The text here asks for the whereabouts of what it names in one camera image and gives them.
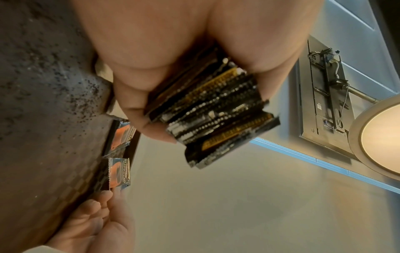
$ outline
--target stack of foil packets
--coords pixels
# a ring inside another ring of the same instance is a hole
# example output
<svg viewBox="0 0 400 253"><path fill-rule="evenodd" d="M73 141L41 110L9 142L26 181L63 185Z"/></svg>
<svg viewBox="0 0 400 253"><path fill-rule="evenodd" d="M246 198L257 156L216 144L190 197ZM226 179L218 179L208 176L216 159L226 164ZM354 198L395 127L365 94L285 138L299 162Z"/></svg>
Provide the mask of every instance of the stack of foil packets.
<svg viewBox="0 0 400 253"><path fill-rule="evenodd" d="M145 115L168 124L191 167L204 168L280 124L263 111L255 77L213 45L149 95Z"/></svg>

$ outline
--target hand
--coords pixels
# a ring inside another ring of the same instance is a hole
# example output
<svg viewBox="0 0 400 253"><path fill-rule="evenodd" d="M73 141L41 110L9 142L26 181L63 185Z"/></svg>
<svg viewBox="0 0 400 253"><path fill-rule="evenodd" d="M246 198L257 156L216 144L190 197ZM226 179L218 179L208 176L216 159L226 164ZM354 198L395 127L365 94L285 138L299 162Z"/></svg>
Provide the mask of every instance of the hand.
<svg viewBox="0 0 400 253"><path fill-rule="evenodd" d="M100 57L114 72L121 108L143 134L175 142L165 125L143 116L148 93L180 57L216 40L256 74L269 99L303 50L322 0L72 0Z"/></svg>
<svg viewBox="0 0 400 253"><path fill-rule="evenodd" d="M95 193L47 243L66 253L133 251L135 225L119 188Z"/></svg>

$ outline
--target round light fixture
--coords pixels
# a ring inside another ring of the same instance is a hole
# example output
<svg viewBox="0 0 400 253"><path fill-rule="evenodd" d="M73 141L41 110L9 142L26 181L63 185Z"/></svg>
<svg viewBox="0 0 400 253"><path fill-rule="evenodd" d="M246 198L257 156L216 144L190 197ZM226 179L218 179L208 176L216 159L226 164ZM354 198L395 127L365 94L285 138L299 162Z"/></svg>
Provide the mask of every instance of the round light fixture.
<svg viewBox="0 0 400 253"><path fill-rule="evenodd" d="M362 112L351 125L349 145L360 162L400 180L400 94Z"/></svg>

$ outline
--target condom wrapper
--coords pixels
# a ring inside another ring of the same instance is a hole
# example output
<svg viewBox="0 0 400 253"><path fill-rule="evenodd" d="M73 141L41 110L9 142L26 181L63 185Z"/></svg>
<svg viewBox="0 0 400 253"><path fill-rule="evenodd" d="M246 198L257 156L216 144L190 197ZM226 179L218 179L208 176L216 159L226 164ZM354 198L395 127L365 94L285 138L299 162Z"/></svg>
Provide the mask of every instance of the condom wrapper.
<svg viewBox="0 0 400 253"><path fill-rule="evenodd" d="M130 186L130 165L126 158L108 159L109 189L120 186L122 189Z"/></svg>
<svg viewBox="0 0 400 253"><path fill-rule="evenodd" d="M151 92L144 115L167 124L190 167L204 168L280 124L266 105L255 76L213 44Z"/></svg>
<svg viewBox="0 0 400 253"><path fill-rule="evenodd" d="M136 128L132 127L129 122L115 120L112 123L103 156L109 156L115 151L129 146L135 132Z"/></svg>

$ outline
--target white sleeve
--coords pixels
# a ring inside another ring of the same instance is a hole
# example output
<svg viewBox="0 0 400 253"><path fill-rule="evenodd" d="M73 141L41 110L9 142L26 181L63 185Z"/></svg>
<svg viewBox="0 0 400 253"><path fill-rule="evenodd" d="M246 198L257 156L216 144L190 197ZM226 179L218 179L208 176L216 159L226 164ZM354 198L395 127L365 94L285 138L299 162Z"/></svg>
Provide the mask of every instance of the white sleeve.
<svg viewBox="0 0 400 253"><path fill-rule="evenodd" d="M24 253L64 253L63 251L56 250L47 246L39 246L36 248L24 251Z"/></svg>

